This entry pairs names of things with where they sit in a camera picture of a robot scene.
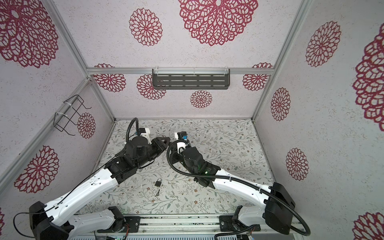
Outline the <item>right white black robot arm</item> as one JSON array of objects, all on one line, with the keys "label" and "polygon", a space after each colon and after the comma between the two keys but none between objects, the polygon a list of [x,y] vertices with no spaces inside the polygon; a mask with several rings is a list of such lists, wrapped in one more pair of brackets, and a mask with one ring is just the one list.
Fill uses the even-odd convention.
[{"label": "right white black robot arm", "polygon": [[180,163],[186,169],[184,175],[192,177],[199,185],[229,192],[253,204],[251,207],[236,208],[230,221],[235,230],[241,231],[258,225],[261,220],[280,234],[288,235],[295,229],[292,225],[293,218],[298,215],[295,202],[281,184],[268,186],[244,180],[205,161],[197,148],[185,147],[183,144],[168,149],[167,161],[173,170],[182,174],[174,166]]}]

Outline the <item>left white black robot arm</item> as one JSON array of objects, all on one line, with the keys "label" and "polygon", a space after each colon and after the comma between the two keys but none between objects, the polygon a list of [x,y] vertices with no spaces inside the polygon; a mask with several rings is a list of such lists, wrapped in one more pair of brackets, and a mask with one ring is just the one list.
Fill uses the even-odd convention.
[{"label": "left white black robot arm", "polygon": [[101,212],[76,213],[105,191],[118,186],[147,167],[169,146],[170,138],[134,137],[110,161],[69,193],[46,204],[36,202],[29,208],[30,226],[36,240],[68,240],[97,230],[119,232],[127,225],[118,207]]}]

